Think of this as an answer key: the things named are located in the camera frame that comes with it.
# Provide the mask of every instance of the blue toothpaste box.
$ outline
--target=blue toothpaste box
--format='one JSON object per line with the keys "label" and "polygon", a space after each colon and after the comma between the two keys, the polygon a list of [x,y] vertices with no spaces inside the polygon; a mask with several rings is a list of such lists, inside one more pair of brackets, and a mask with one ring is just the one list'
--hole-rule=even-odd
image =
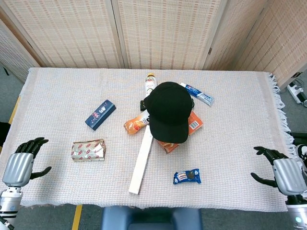
{"label": "blue toothpaste box", "polygon": [[96,130],[115,109],[116,107],[112,102],[105,100],[95,112],[86,119],[85,123],[93,130]]}

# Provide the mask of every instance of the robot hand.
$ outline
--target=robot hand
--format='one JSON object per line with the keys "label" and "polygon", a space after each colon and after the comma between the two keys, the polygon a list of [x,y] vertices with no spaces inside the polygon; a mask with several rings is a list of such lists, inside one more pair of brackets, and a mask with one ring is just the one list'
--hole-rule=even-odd
{"label": "robot hand", "polygon": [[269,160],[275,177],[274,180],[266,180],[253,172],[251,176],[262,184],[278,188],[286,195],[288,200],[285,203],[294,229],[307,230],[307,201],[301,196],[307,190],[307,186],[297,162],[277,150],[264,147],[254,147],[254,149],[258,151],[257,155],[263,154]]}
{"label": "robot hand", "polygon": [[47,167],[41,172],[32,172],[34,159],[40,147],[47,142],[44,138],[30,140],[21,144],[10,156],[2,179],[8,188],[0,194],[0,230],[14,229],[13,223],[23,197],[21,187],[51,170]]}

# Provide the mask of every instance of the white tablecloth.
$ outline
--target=white tablecloth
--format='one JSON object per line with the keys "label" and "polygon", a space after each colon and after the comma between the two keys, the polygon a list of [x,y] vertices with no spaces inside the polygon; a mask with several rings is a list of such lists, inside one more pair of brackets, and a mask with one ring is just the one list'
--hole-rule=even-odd
{"label": "white tablecloth", "polygon": [[[204,122],[166,155],[154,140],[139,195],[128,192],[144,129],[129,136],[123,125],[140,113],[144,80],[184,82],[212,95],[212,107],[194,98]],[[251,172],[273,178],[254,146],[291,153],[277,89],[265,72],[32,68],[0,155],[0,176],[11,153],[23,142],[45,137],[34,172],[52,170],[23,188],[22,205],[64,203],[99,206],[207,207],[285,211],[285,196],[257,183]],[[106,99],[117,107],[96,130],[87,117]],[[106,160],[73,162],[74,141],[104,138]],[[200,169],[201,184],[173,185],[175,172]]]}

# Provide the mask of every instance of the biscuit box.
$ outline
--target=biscuit box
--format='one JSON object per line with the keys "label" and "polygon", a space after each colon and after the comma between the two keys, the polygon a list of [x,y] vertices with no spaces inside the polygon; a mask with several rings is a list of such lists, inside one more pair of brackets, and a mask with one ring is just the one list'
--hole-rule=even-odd
{"label": "biscuit box", "polygon": [[93,130],[96,130],[115,109],[116,107],[112,102],[105,100],[95,112],[86,119],[85,123]]}
{"label": "biscuit box", "polygon": [[[189,116],[189,136],[192,135],[197,129],[202,127],[203,122],[200,120],[198,116],[192,111],[190,116]],[[161,145],[162,148],[166,151],[166,153],[170,153],[173,151],[175,148],[179,146],[179,144],[173,144],[173,143],[166,143],[157,140],[159,145]]]}

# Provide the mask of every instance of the black baseball cap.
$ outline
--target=black baseball cap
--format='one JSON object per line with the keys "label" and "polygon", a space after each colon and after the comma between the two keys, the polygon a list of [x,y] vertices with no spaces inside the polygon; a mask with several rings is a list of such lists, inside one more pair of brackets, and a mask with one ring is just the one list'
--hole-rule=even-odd
{"label": "black baseball cap", "polygon": [[159,84],[144,99],[149,113],[153,137],[167,143],[183,143],[189,135],[189,122],[193,102],[188,91],[175,82]]}

